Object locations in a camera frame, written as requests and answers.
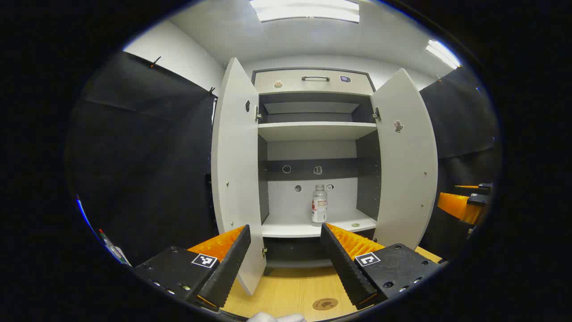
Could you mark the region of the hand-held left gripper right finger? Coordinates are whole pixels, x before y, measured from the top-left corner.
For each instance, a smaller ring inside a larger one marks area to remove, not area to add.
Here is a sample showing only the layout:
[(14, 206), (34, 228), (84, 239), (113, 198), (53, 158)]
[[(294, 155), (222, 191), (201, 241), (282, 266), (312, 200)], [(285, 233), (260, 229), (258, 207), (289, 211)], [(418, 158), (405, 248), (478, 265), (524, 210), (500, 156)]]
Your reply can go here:
[(329, 223), (321, 225), (320, 242), (357, 309), (413, 289), (442, 269), (402, 243), (382, 246)]

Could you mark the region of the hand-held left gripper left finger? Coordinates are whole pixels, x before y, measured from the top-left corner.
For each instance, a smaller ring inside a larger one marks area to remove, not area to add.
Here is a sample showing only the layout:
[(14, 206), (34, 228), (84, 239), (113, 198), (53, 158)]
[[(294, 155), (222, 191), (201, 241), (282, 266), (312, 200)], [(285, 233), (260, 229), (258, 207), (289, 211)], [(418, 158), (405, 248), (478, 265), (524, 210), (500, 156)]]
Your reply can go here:
[(153, 288), (186, 304), (213, 312), (225, 306), (251, 244), (243, 225), (196, 246), (170, 246), (137, 265), (135, 275)]

